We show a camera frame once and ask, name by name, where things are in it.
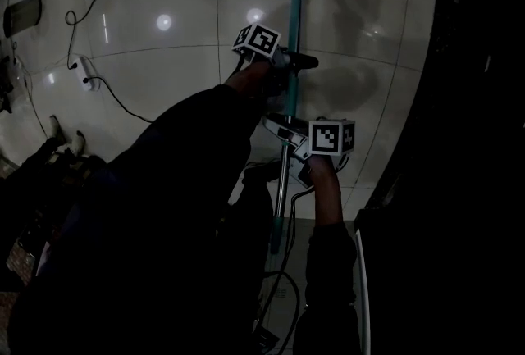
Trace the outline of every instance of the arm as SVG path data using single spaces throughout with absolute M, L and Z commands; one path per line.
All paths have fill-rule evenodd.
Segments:
M 294 355 L 360 353 L 352 270 L 357 256 L 343 222 L 340 186 L 330 160 L 308 160 L 316 220 L 306 267 L 308 308 L 297 325 Z

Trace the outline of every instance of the person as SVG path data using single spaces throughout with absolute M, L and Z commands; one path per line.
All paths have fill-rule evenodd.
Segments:
M 6 179 L 0 178 L 0 291 L 20 291 L 24 284 L 11 271 L 6 261 L 11 248 L 21 234 L 37 201 L 52 187 L 56 187 L 66 169 L 84 151 L 85 138 L 77 131 L 70 146 L 62 133 L 58 119 L 49 117 L 51 135 L 40 149 Z M 62 154 L 50 165 L 51 156 L 61 148 Z
M 179 102 L 91 175 L 39 276 L 16 302 L 12 355 L 256 353 L 275 165 L 246 170 L 239 200 L 227 202 L 271 72 L 268 63 L 253 63 Z M 356 250 L 339 183 L 330 162 L 309 161 L 316 226 L 294 353 L 359 353 Z

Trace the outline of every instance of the white tile floor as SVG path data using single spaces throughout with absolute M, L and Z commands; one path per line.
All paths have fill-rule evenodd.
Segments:
M 301 44 L 320 66 L 301 75 L 299 116 L 356 121 L 355 151 L 340 173 L 347 219 L 366 204 L 403 129 L 427 54 L 434 1 L 304 2 Z M 39 25 L 14 40 L 32 74 L 40 117 L 57 115 L 70 137 L 82 130 L 88 151 L 111 160 L 146 124 L 124 113 L 105 87 L 84 92 L 65 67 L 71 27 L 64 15 L 73 9 L 80 17 L 90 2 L 43 0 Z M 0 10 L 6 5 L 0 0 Z M 224 81 L 236 63 L 229 45 L 254 14 L 286 39 L 289 10 L 290 0 L 98 0 L 77 27 L 73 52 L 93 58 L 98 73 L 130 110 L 154 118 Z M 8 41 L 1 40 L 8 53 Z M 13 75 L 13 114 L 0 113 L 0 152 L 21 164 L 44 136 L 23 76 Z M 279 156 L 279 141 L 265 130 L 257 129 L 252 142 L 252 161 Z M 298 185 L 290 188 L 299 190 Z M 305 198 L 298 216 L 313 216 L 310 200 Z

